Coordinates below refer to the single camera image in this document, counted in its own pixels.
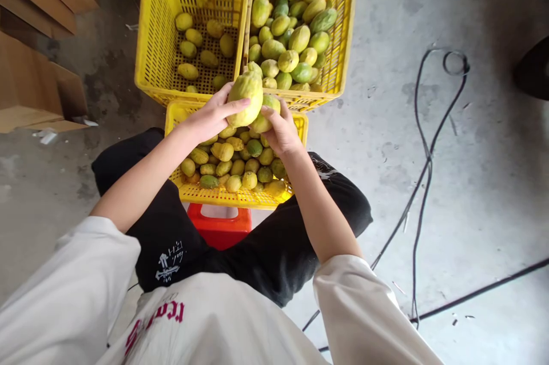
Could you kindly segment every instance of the white long-sleeve shirt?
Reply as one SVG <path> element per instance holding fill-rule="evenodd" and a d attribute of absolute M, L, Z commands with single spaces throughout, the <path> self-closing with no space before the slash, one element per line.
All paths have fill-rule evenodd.
<path fill-rule="evenodd" d="M 84 219 L 0 309 L 0 364 L 326 363 L 274 303 L 220 273 L 144 294 L 107 349 L 139 252 L 109 219 Z M 441 363 L 361 258 L 331 258 L 313 284 L 334 364 Z"/>

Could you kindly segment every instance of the shirt sleeve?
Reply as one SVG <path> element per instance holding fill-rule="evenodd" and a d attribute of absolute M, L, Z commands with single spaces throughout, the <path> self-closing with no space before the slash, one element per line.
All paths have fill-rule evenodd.
<path fill-rule="evenodd" d="M 313 284 L 334 364 L 442 364 L 363 259 L 335 256 Z"/>
<path fill-rule="evenodd" d="M 92 364 L 106 350 L 141 248 L 90 216 L 0 308 L 0 363 Z"/>

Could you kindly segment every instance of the concrete floor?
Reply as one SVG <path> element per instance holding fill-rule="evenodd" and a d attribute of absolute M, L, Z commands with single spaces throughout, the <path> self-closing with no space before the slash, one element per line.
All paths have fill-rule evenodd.
<path fill-rule="evenodd" d="M 90 162 L 120 138 L 162 126 L 164 110 L 133 85 L 138 0 L 101 0 L 79 18 L 79 36 L 44 51 L 81 75 L 99 127 L 43 146 L 28 130 L 0 135 L 0 303 L 51 254 L 98 195 Z M 309 114 L 308 148 L 368 196 L 374 223 L 360 238 L 372 262 L 395 226 L 423 164 L 413 83 L 431 44 L 463 49 L 468 85 L 441 133 L 418 257 L 419 311 L 428 312 L 547 257 L 549 105 L 520 94 L 513 64 L 549 34 L 549 0 L 357 0 L 344 95 Z M 458 82 L 436 57 L 420 88 L 432 134 Z M 329 145 L 325 135 L 337 132 Z M 417 204 L 376 272 L 411 307 Z M 264 213 L 254 215 L 256 221 Z M 452 364 L 546 364 L 549 269 L 422 322 L 420 332 Z M 129 293 L 117 332 L 131 318 Z M 286 308 L 302 327 L 315 311 L 311 284 Z M 307 330 L 326 343 L 320 319 Z"/>

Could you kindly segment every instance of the plastic crate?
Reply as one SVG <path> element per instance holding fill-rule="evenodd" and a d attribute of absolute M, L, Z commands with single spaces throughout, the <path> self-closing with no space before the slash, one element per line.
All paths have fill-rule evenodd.
<path fill-rule="evenodd" d="M 337 21 L 330 29 L 332 41 L 326 51 L 327 61 L 322 69 L 323 92 L 300 92 L 296 90 L 264 89 L 264 92 L 283 97 L 290 110 L 307 112 L 340 97 L 345 89 L 345 79 L 351 53 L 353 19 L 356 0 L 331 0 L 338 11 Z M 250 15 L 253 0 L 248 0 L 244 51 L 242 53 L 242 70 L 248 64 L 248 47 L 250 37 Z"/>
<path fill-rule="evenodd" d="M 136 56 L 136 86 L 157 102 L 167 106 L 172 100 L 206 102 L 215 92 L 211 84 L 216 75 L 234 80 L 240 73 L 242 43 L 248 0 L 141 0 Z M 194 19 L 194 28 L 204 38 L 197 57 L 185 60 L 179 51 L 184 38 L 175 26 L 177 14 L 185 11 Z M 226 59 L 219 50 L 219 39 L 206 33 L 206 23 L 216 19 L 225 26 L 235 43 L 234 59 Z M 208 69 L 200 63 L 200 50 L 211 50 L 220 62 L 219 68 Z M 196 81 L 177 73 L 177 66 L 190 62 L 200 72 Z M 185 92 L 194 85 L 199 93 Z"/>
<path fill-rule="evenodd" d="M 178 123 L 183 122 L 189 115 L 202 106 L 204 106 L 204 103 L 187 101 L 171 102 L 166 112 L 165 134 L 168 135 Z M 296 124 L 299 138 L 305 146 L 307 143 L 309 120 L 302 113 L 293 113 L 293 121 Z M 255 193 L 248 189 L 243 189 L 236 193 L 227 192 L 225 187 L 204 189 L 198 184 L 183 182 L 182 172 L 179 167 L 170 176 L 170 181 L 174 182 L 179 189 L 179 197 L 182 202 L 198 204 L 273 210 L 293 195 L 289 186 L 287 186 L 286 192 L 281 197 L 276 198 L 267 193 Z"/>

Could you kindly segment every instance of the person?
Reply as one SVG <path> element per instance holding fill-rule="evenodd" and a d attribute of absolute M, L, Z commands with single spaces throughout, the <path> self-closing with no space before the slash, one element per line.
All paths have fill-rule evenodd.
<path fill-rule="evenodd" d="M 281 310 L 313 276 L 334 363 L 440 363 L 363 259 L 368 201 L 308 154 L 284 101 L 261 112 L 295 195 L 235 246 L 204 242 L 168 177 L 249 105 L 226 103 L 231 87 L 95 160 L 101 199 L 0 310 L 1 364 L 326 363 Z M 144 294 L 108 347 L 134 267 Z"/>

